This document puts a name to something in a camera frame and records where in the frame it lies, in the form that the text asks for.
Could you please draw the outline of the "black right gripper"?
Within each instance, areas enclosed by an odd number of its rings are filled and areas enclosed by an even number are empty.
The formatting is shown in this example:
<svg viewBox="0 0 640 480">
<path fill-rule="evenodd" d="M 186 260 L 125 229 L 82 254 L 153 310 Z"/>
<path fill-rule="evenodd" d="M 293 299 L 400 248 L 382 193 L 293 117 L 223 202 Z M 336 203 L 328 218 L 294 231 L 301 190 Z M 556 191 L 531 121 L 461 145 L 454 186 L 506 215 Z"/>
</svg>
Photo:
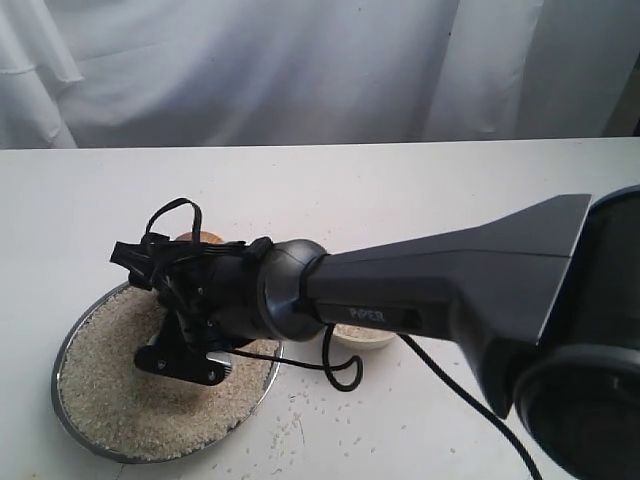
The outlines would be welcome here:
<svg viewBox="0 0 640 480">
<path fill-rule="evenodd" d="M 118 242 L 110 261 L 129 271 L 129 282 L 154 290 L 177 316 L 193 350 L 239 348 L 265 337 L 257 280 L 265 240 L 250 244 L 177 241 Z"/>
</svg>

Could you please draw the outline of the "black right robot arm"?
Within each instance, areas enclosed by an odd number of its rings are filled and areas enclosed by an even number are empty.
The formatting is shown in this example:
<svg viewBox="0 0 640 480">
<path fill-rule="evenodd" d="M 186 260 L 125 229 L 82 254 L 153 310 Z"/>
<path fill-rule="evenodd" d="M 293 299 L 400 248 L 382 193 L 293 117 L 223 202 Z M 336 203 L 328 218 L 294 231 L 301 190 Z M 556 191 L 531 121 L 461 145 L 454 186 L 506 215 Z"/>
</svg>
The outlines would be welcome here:
<svg viewBox="0 0 640 480">
<path fill-rule="evenodd" d="M 212 244 L 146 230 L 111 262 L 165 318 L 140 370 L 213 386 L 258 339 L 339 325 L 454 342 L 497 427 L 510 412 L 579 479 L 639 475 L 639 190 L 559 195 L 485 225 L 331 254 L 295 239 Z"/>
</svg>

